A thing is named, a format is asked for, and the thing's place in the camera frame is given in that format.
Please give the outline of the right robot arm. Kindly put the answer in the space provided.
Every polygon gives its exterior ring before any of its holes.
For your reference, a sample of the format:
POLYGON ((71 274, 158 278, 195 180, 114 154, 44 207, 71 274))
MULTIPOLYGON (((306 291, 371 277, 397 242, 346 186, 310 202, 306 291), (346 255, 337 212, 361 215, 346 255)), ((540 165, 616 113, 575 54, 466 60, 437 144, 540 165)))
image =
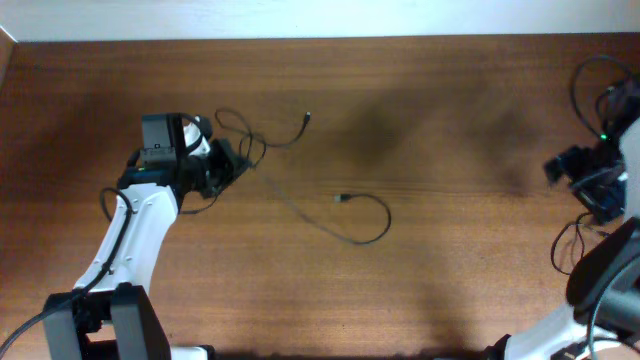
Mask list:
POLYGON ((566 302, 530 329, 505 335, 483 359, 595 359, 639 341, 639 123, 619 140, 626 179, 624 223, 573 268, 566 302))

